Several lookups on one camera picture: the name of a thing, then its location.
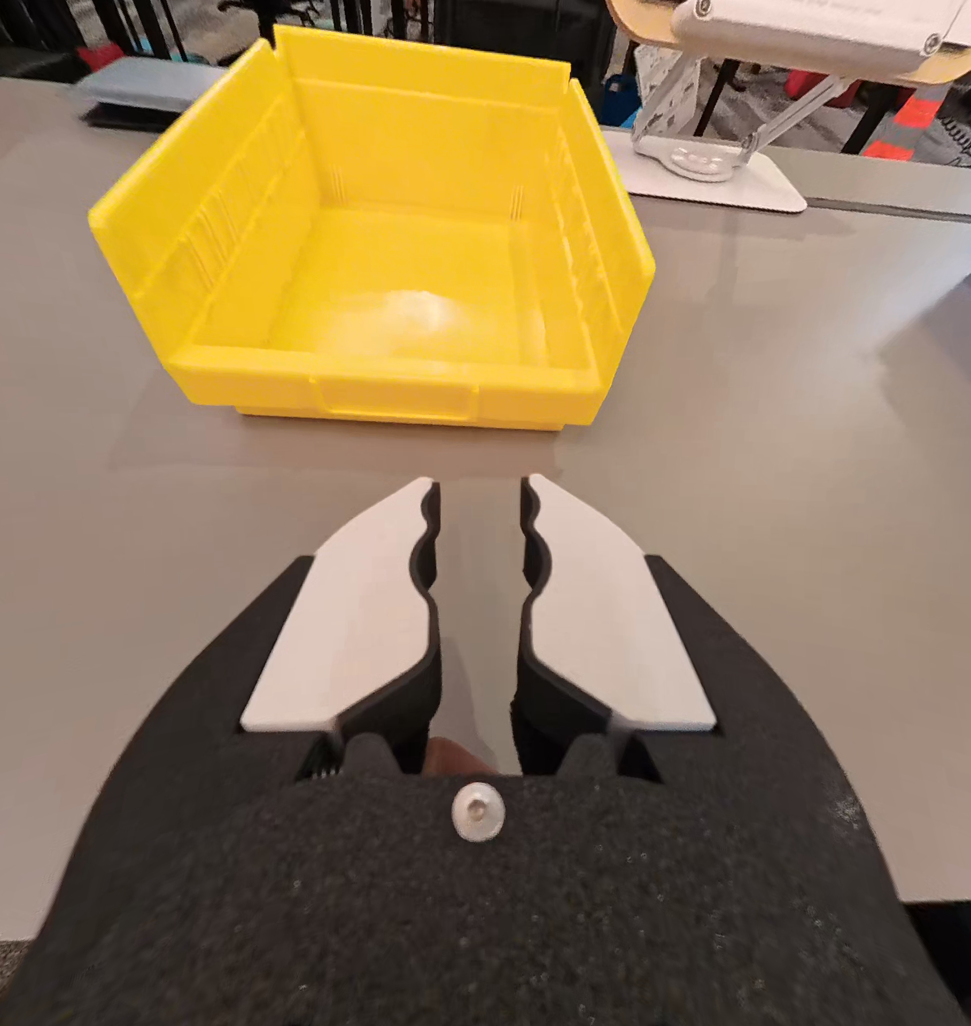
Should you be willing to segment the white desk stand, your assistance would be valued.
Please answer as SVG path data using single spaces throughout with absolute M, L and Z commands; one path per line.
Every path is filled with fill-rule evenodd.
M 714 1 L 728 17 L 728 2 L 833 1 Z M 773 141 L 813 111 L 840 96 L 856 79 L 825 74 L 805 96 L 793 102 L 771 122 L 761 124 L 740 143 L 707 141 L 698 136 L 634 137 L 621 130 L 607 131 L 612 162 L 625 189 L 636 196 L 676 199 L 756 209 L 800 213 L 806 200 L 789 180 L 763 155 Z

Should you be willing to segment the black office chair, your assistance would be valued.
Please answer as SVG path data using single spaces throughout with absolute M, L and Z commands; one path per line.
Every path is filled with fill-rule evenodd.
M 585 87 L 601 81 L 617 32 L 603 1 L 440 1 L 434 15 L 438 43 L 562 61 Z

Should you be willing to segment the teal bag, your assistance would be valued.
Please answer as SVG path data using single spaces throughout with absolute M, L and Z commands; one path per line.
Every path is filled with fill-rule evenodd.
M 598 115 L 603 127 L 631 127 L 639 109 L 640 93 L 634 75 L 618 73 L 604 80 Z

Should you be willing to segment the grey desk hatch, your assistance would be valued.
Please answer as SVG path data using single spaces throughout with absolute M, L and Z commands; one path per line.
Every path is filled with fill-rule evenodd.
M 73 86 L 93 127 L 159 134 L 203 96 L 226 68 L 187 61 L 122 57 Z

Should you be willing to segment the white printed sheet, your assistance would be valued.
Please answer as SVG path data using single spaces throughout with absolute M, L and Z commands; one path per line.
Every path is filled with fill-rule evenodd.
M 633 122 L 632 135 L 681 135 L 697 112 L 704 58 L 655 45 L 640 45 L 634 57 L 640 110 Z

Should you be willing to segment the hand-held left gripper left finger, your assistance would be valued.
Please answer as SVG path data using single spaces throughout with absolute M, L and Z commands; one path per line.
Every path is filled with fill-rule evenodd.
M 441 489 L 417 477 L 318 548 L 240 717 L 249 735 L 318 736 L 341 761 L 380 737 L 405 774 L 424 766 L 441 703 L 435 583 Z

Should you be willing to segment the yellow plastic bin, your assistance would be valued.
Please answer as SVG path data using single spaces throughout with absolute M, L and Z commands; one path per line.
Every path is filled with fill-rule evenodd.
M 656 263 L 568 64 L 292 26 L 88 214 L 187 400 L 588 426 Z

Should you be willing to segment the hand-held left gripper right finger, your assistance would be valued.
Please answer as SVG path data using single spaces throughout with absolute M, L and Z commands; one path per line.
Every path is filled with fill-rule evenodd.
M 526 776 L 579 737 L 638 760 L 644 737 L 712 735 L 714 707 L 654 564 L 615 521 L 540 473 L 520 482 L 522 573 L 513 737 Z

